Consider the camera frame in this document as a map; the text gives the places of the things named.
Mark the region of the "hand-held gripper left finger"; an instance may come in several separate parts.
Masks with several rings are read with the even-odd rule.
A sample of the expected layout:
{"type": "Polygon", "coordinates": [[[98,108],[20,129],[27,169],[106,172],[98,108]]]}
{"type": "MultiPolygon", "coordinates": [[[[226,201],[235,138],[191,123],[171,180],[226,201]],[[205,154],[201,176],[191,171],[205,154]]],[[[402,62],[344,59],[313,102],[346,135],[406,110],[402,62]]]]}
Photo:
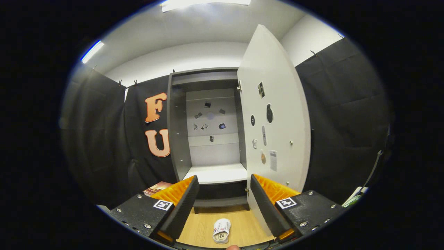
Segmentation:
{"type": "Polygon", "coordinates": [[[175,243],[199,192],[193,175],[151,196],[138,194],[110,210],[111,218],[160,243],[175,243]]]}

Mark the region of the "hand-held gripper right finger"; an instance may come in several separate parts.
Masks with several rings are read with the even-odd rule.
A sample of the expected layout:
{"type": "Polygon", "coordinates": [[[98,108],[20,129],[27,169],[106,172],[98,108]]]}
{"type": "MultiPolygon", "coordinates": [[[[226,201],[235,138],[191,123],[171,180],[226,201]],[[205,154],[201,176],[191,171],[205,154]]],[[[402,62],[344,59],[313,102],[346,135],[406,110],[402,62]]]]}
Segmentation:
{"type": "Polygon", "coordinates": [[[279,243],[313,234],[346,212],[316,191],[300,193],[257,174],[250,176],[249,190],[259,216],[279,243]]]}

